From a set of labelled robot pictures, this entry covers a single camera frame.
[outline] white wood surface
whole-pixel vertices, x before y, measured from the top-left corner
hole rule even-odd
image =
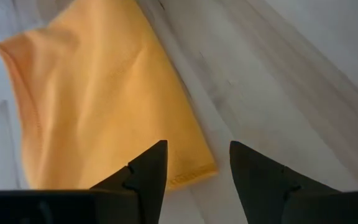
[[[137,1],[220,170],[167,194],[161,223],[246,223],[229,167],[233,139],[334,188],[358,190],[358,1]],[[46,24],[69,2],[0,0],[0,40]],[[18,152],[19,122],[0,61],[3,100]]]

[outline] black plastic part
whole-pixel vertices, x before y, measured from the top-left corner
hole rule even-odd
[[[139,223],[136,194],[98,190],[0,191],[0,223]]]
[[[249,224],[281,223],[286,201],[295,194],[338,192],[237,141],[230,145],[230,163]]]
[[[159,141],[92,189],[135,191],[142,223],[157,224],[167,182],[167,148],[168,141]]]
[[[157,224],[160,218],[167,183],[167,147],[168,141],[159,141],[128,164],[132,175],[124,186],[138,193],[145,224]]]
[[[358,224],[358,192],[296,195],[285,205],[282,224]]]

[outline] wooden floor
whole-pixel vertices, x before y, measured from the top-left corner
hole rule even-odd
[[[231,179],[232,139],[336,189],[358,190],[358,1],[137,1],[220,171],[168,194],[161,223],[246,223]],[[68,2],[0,0],[0,40],[46,24]],[[20,129],[0,62],[2,101],[17,150]]]

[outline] microfiber cloth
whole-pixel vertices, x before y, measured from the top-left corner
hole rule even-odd
[[[76,0],[0,42],[34,189],[88,189],[161,139],[167,189],[216,173],[175,69],[134,0]]]

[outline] orange towel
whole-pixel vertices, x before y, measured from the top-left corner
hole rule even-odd
[[[87,189],[160,139],[168,189],[216,173],[175,70],[134,0],[77,0],[0,43],[36,189]]]

